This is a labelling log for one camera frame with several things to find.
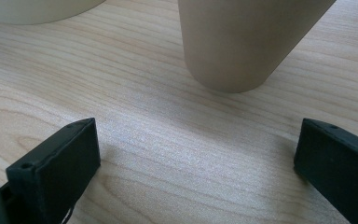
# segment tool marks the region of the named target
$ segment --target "light wood surface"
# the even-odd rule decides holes
[[[186,70],[176,0],[0,24],[0,185],[12,162],[88,117],[103,163],[70,223],[347,223],[293,157],[303,118],[358,135],[358,1],[337,0],[241,94]]]

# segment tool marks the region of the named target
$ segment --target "beige cup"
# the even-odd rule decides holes
[[[75,16],[104,0],[0,0],[0,22],[37,24]]]
[[[179,0],[185,60],[201,84],[261,85],[335,0]]]

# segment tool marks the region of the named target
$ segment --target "small hole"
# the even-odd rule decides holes
[[[21,166],[21,169],[28,169],[33,166],[30,162],[26,162]]]

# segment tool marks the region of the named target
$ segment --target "black plastic object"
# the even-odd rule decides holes
[[[350,222],[358,223],[358,136],[304,119],[295,170]]]
[[[0,223],[65,222],[100,164],[95,119],[63,127],[7,168]]]

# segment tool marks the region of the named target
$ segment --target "tabletop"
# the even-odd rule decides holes
[[[0,23],[0,185],[91,117],[102,167],[70,223],[347,223],[293,158],[303,118],[358,135],[358,1],[337,0],[265,84],[238,94],[186,69],[177,0]]]

